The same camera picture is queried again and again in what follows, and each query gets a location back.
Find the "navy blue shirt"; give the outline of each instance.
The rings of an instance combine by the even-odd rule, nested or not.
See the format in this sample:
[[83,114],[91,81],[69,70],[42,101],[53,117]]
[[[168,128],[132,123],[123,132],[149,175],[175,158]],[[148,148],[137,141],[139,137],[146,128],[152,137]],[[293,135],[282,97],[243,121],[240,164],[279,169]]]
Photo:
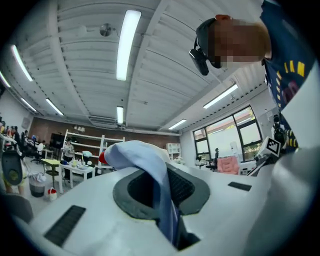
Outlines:
[[[303,85],[316,57],[281,6],[265,0],[261,7],[260,18],[268,29],[271,41],[271,59],[264,59],[266,80],[281,112]],[[281,123],[289,137],[288,145],[298,147],[283,117]]]

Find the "man wearing headset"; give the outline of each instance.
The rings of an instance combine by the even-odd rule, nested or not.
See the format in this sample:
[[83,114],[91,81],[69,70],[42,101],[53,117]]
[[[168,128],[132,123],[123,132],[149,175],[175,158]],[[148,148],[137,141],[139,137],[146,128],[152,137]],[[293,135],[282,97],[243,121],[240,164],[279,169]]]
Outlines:
[[[269,91],[281,112],[308,77],[316,57],[278,3],[264,0],[261,8],[257,23],[221,14],[203,22],[196,30],[194,45],[200,49],[191,50],[190,56],[203,75],[208,73],[201,65],[208,67],[201,62],[202,57],[215,68],[226,62],[262,62]],[[283,117],[281,124],[288,138],[287,152],[292,152],[298,142]]]

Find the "black rectangular slot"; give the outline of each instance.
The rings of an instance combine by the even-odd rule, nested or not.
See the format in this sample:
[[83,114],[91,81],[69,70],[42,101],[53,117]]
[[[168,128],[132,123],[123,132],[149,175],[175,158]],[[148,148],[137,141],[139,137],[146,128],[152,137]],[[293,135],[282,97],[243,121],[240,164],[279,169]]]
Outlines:
[[245,191],[250,191],[251,185],[246,185],[238,182],[230,182],[228,186],[239,189],[239,190],[245,190]]
[[55,245],[62,247],[78,221],[85,213],[86,208],[72,205],[44,235]]

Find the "table leg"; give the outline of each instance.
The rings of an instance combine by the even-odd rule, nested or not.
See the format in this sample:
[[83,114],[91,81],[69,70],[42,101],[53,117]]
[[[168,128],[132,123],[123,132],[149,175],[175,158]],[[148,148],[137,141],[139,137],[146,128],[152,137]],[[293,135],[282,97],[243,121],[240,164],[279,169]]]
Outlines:
[[72,170],[70,170],[70,187],[73,189],[74,187],[74,175],[72,173]]
[[60,194],[63,194],[64,190],[62,188],[62,168],[61,167],[58,167],[58,168],[59,168],[59,190],[60,190]]
[[52,166],[52,187],[55,188],[55,172],[56,172],[56,167]]

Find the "trash can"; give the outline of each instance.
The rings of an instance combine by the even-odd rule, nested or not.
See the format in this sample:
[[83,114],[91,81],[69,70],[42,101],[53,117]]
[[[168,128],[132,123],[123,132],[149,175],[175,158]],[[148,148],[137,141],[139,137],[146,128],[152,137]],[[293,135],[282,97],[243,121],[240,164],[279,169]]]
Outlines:
[[36,176],[29,176],[29,187],[31,191],[31,195],[36,198],[43,197],[45,194],[45,182],[37,181]]

